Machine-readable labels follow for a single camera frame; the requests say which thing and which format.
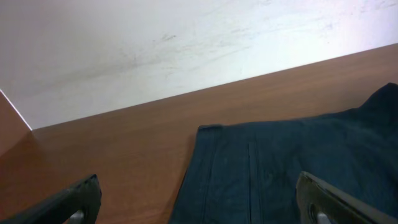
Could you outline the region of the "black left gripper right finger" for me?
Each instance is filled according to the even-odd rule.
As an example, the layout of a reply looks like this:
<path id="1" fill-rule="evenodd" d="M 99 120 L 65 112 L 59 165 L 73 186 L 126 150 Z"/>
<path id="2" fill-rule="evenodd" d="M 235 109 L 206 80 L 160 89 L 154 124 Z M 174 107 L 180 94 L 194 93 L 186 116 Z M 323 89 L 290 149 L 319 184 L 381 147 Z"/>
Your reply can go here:
<path id="1" fill-rule="evenodd" d="M 308 172 L 300 173 L 295 193 L 301 223 L 397 224 L 396 218 Z"/>

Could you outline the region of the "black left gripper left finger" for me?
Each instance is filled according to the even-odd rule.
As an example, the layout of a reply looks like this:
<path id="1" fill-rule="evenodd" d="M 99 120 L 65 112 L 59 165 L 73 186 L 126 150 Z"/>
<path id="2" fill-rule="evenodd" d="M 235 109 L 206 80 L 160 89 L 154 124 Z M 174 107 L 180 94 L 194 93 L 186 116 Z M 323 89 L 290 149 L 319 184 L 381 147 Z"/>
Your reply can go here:
<path id="1" fill-rule="evenodd" d="M 92 174 L 30 208 L 2 220 L 1 224 L 93 224 L 99 214 L 101 196 L 98 176 Z"/>

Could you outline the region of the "navy blue shorts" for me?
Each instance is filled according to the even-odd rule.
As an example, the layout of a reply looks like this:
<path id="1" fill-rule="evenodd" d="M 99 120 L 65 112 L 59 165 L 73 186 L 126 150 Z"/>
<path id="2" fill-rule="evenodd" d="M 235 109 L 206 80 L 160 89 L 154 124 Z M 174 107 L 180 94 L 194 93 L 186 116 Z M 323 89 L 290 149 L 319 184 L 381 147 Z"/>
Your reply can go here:
<path id="1" fill-rule="evenodd" d="M 170 223 L 298 223 L 304 171 L 396 217 L 397 85 L 339 113 L 200 127 Z"/>

